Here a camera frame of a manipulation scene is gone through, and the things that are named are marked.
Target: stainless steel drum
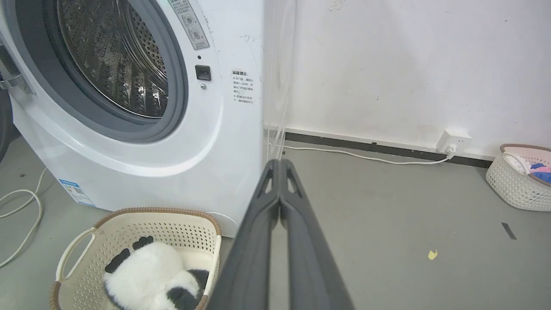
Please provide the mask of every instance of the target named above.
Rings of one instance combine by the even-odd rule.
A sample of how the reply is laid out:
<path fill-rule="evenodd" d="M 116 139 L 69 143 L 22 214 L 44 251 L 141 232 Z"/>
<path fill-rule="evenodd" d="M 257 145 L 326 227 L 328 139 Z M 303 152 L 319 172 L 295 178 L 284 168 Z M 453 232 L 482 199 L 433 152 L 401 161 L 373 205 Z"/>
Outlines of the stainless steel drum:
<path fill-rule="evenodd" d="M 61 33 L 82 75 L 120 108 L 160 118 L 168 84 L 147 25 L 126 0 L 58 0 Z"/>

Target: blue clothes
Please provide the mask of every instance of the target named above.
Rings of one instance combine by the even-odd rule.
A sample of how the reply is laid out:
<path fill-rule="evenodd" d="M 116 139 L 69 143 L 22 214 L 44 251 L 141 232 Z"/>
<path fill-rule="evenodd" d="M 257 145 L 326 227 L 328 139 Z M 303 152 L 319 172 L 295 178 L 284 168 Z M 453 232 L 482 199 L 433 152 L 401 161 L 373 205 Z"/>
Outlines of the blue clothes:
<path fill-rule="evenodd" d="M 551 183 L 551 173 L 549 172 L 534 172 L 533 175 L 547 183 Z"/>
<path fill-rule="evenodd" d="M 542 163 L 533 164 L 530 169 L 537 169 L 539 167 L 545 167 L 545 165 Z"/>

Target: white basket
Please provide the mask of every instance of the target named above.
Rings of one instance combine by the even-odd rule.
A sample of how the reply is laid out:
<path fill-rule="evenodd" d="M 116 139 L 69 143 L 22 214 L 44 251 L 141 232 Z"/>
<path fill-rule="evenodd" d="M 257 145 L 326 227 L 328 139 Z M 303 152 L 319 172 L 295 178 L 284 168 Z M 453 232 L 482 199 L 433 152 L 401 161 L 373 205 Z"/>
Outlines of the white basket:
<path fill-rule="evenodd" d="M 486 181 L 509 205 L 524 210 L 551 211 L 551 184 L 530 173 L 517 171 L 506 159 L 510 155 L 531 164 L 551 165 L 551 149 L 539 146 L 505 144 L 486 172 Z"/>
<path fill-rule="evenodd" d="M 91 240 L 72 270 L 64 267 L 76 245 Z M 50 296 L 51 310 L 116 309 L 105 295 L 105 266 L 123 249 L 132 250 L 140 237 L 153 236 L 173 246 L 188 268 L 209 270 L 207 287 L 196 309 L 202 309 L 218 277 L 222 234 L 210 215 L 182 209 L 133 208 L 114 212 L 77 236 L 67 247 L 57 266 L 56 282 Z"/>

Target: warning label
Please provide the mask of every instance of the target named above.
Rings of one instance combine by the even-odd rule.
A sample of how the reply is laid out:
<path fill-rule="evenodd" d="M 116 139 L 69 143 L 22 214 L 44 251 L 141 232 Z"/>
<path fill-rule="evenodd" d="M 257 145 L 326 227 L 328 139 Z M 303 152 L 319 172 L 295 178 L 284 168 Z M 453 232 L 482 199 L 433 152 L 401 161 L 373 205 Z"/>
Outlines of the warning label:
<path fill-rule="evenodd" d="M 69 182 L 60 179 L 61 185 L 65 188 L 65 190 L 69 193 L 69 195 L 73 196 L 73 199 L 78 202 L 79 204 L 87 205 L 95 207 L 95 205 L 92 203 L 92 201 L 86 196 L 82 188 L 78 186 L 77 183 Z"/>
<path fill-rule="evenodd" d="M 243 103 L 254 103 L 255 81 L 245 71 L 232 70 L 234 80 L 234 101 Z"/>
<path fill-rule="evenodd" d="M 209 47 L 208 40 L 205 37 L 203 28 L 197 20 L 195 12 L 191 8 L 188 0 L 170 0 L 170 5 L 178 17 L 180 23 L 186 29 L 187 37 L 195 50 L 206 49 Z"/>

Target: concrete floor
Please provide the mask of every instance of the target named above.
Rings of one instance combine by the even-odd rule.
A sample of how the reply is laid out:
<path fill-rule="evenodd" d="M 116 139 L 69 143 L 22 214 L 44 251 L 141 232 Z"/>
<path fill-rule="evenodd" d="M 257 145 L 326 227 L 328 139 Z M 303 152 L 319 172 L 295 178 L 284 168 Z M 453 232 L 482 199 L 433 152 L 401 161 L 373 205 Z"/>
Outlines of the concrete floor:
<path fill-rule="evenodd" d="M 306 146 L 289 142 L 292 146 Z M 395 161 L 409 158 L 353 151 Z M 397 166 L 342 154 L 287 150 L 357 309 L 548 309 L 551 213 L 504 203 L 484 169 L 455 164 Z M 44 165 L 16 140 L 0 164 L 0 196 L 35 189 Z M 107 211 L 75 203 L 47 174 L 45 213 L 32 242 L 0 269 L 0 309 L 46 309 L 68 243 Z M 3 205 L 4 214 L 27 199 Z M 37 215 L 31 204 L 0 220 L 0 261 Z M 517 240 L 501 223 L 508 223 Z M 222 256 L 231 247 L 224 241 Z M 429 260 L 430 250 L 438 256 Z M 271 309 L 288 308 L 285 230 L 274 232 Z"/>

